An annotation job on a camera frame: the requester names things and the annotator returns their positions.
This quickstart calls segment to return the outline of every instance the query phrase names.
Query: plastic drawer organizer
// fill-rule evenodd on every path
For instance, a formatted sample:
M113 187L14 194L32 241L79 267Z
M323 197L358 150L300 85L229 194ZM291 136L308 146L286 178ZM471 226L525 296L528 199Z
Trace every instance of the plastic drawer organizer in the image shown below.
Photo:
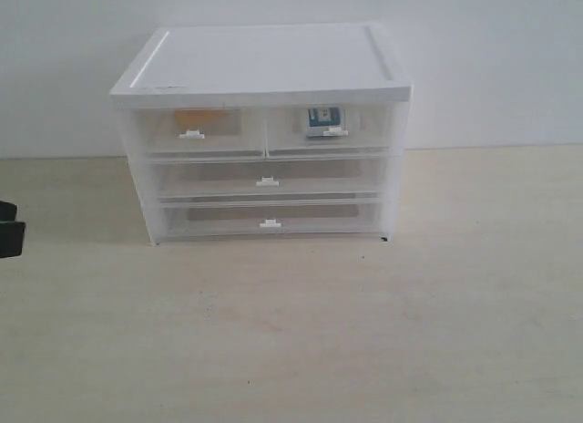
M362 23L160 29L110 95L158 244L390 238L411 92Z

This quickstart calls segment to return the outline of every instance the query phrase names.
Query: drawer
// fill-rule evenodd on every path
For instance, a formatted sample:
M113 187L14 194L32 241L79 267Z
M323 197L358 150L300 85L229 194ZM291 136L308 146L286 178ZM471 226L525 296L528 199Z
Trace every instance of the drawer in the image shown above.
M385 154L391 107L271 108L266 113L270 157Z
M144 146L151 159L265 155L265 120L260 109L164 110L149 113L149 120L151 131Z
M152 165L158 198L377 192L387 160L280 160Z
M168 229L160 240L225 234L377 232L380 210L380 204L366 202L167 208L163 211Z

